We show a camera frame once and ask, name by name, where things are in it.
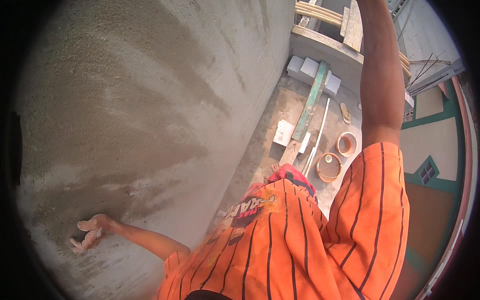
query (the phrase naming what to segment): sandal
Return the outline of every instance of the sandal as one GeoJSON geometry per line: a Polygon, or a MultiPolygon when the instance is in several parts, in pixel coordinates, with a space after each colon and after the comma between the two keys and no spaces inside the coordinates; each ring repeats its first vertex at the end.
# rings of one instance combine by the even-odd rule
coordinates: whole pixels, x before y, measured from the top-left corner
{"type": "Polygon", "coordinates": [[[345,123],[350,124],[352,121],[350,120],[350,111],[345,106],[345,103],[340,103],[340,110],[342,111],[342,118],[345,123]]]}

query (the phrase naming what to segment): person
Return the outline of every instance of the person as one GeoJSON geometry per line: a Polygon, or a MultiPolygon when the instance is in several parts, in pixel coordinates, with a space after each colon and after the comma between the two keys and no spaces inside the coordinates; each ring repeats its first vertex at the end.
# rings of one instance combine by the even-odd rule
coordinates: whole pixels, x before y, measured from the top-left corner
{"type": "Polygon", "coordinates": [[[273,165],[192,252],[106,215],[81,221],[74,251],[116,233],[165,260],[157,299],[388,299],[403,264],[409,218],[399,132],[403,73],[385,0],[358,0],[364,31],[362,151],[345,172],[329,220],[315,188],[273,165]]]}

